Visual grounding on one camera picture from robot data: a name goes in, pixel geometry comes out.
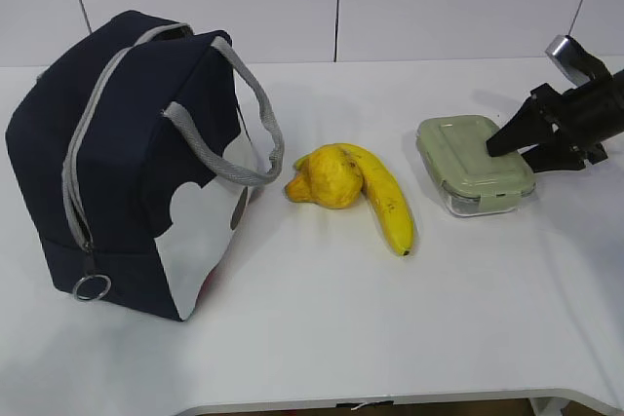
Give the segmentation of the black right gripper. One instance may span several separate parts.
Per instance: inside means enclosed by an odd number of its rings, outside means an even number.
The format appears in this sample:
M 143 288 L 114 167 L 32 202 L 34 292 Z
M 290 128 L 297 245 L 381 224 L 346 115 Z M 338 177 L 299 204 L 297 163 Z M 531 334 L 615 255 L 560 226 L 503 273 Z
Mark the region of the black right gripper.
M 622 132 L 623 73 L 618 72 L 562 94 L 541 85 L 487 140 L 487 152 L 500 157 L 535 145 L 522 154 L 534 173 L 578 171 L 585 163 L 606 160 L 603 142 Z

